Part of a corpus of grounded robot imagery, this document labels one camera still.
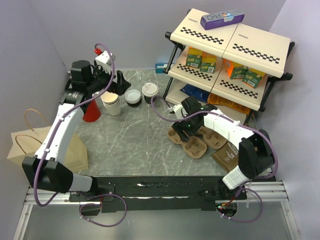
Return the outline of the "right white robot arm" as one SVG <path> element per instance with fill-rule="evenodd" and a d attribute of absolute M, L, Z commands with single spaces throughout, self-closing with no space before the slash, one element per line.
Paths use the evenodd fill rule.
<path fill-rule="evenodd" d="M 171 113 L 177 118 L 172 128 L 182 141 L 188 141 L 200 129 L 207 128 L 236 147 L 238 164 L 222 178 L 223 184 L 218 187 L 223 199 L 230 199 L 237 187 L 254 180 L 276 163 L 267 133 L 242 125 L 213 104 L 202 105 L 190 96 L 175 105 Z"/>

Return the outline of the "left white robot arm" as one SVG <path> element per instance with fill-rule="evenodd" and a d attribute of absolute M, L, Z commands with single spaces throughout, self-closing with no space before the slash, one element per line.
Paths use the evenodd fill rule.
<path fill-rule="evenodd" d="M 130 86 L 120 70 L 108 72 L 87 60 L 72 63 L 56 118 L 45 140 L 33 156 L 26 156 L 22 161 L 23 171 L 35 192 L 81 192 L 87 201 L 98 197 L 96 177 L 73 173 L 64 165 L 67 149 L 93 94 L 108 91 L 121 96 Z"/>

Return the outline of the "white plastic cup lid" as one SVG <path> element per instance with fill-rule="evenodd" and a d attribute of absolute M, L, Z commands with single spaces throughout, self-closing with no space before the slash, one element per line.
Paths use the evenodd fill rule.
<path fill-rule="evenodd" d="M 159 88 L 152 82 L 147 82 L 142 86 L 142 93 L 146 97 L 153 97 L 157 95 Z"/>

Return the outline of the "black paper coffee cup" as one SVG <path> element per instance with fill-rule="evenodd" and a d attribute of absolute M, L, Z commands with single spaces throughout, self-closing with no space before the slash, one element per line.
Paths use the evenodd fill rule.
<path fill-rule="evenodd" d="M 143 95 L 145 102 L 148 105 L 151 105 L 152 103 L 155 103 L 157 100 L 157 95 Z"/>

